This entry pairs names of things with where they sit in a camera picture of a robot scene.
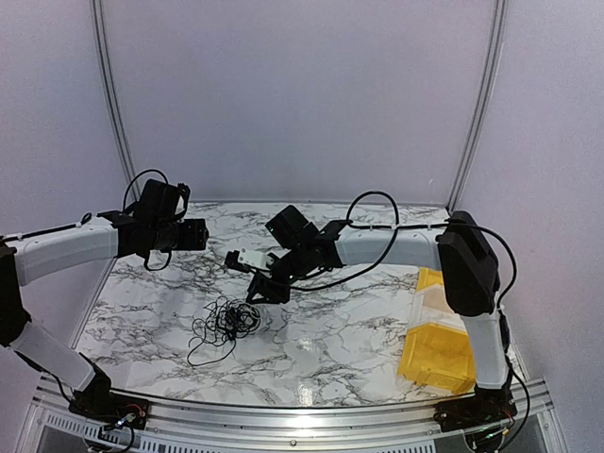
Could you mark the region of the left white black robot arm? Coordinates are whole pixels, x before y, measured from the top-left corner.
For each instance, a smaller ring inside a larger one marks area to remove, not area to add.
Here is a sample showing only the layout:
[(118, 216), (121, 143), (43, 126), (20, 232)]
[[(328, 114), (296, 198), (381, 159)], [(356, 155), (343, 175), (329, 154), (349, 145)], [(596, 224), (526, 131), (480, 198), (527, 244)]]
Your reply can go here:
[(111, 380), (91, 360), (54, 338), (25, 309), (21, 290), (64, 269), (98, 260), (154, 251), (202, 251), (209, 232), (205, 220), (187, 215), (191, 189), (167, 177), (146, 180), (141, 195), (118, 210), (89, 213), (65, 226), (1, 239), (1, 345), (30, 367), (48, 373), (73, 390), (71, 406), (100, 420), (118, 413)]

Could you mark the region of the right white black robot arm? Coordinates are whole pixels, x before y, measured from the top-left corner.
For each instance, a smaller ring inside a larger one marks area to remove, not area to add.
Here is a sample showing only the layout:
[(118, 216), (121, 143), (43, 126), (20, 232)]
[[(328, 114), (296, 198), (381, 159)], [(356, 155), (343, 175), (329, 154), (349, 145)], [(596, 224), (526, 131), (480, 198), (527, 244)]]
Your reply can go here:
[(235, 264), (253, 275), (248, 302), (285, 304), (312, 272), (346, 266), (359, 265), (364, 272), (380, 264), (439, 271), (445, 301), (469, 336), (476, 384), (473, 395), (441, 404), (437, 420), (459, 426), (516, 415), (510, 329), (502, 308), (508, 289), (500, 283), (498, 257), (488, 241), (498, 234), (462, 210), (441, 224), (404, 225), (395, 219), (390, 225), (358, 225), (345, 216), (319, 228), (292, 205), (266, 228), (286, 252), (237, 253)]

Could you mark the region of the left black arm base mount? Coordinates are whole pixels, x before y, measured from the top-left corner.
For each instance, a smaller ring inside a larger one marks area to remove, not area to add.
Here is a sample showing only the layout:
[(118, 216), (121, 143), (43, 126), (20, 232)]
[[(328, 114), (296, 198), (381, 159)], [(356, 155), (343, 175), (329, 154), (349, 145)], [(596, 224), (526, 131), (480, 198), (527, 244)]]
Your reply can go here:
[(149, 417), (150, 401), (123, 394), (109, 395), (107, 402), (86, 406), (82, 400), (74, 398), (68, 406), (71, 413), (100, 421), (113, 428), (130, 427), (144, 429)]

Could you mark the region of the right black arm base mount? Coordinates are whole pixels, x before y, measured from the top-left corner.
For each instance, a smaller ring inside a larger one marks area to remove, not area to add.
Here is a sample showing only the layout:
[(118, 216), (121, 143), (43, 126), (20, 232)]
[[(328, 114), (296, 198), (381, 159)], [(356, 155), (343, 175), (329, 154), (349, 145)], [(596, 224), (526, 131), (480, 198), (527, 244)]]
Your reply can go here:
[(517, 408), (511, 396), (487, 392), (438, 403), (433, 420), (442, 432), (450, 432), (511, 421), (516, 414)]

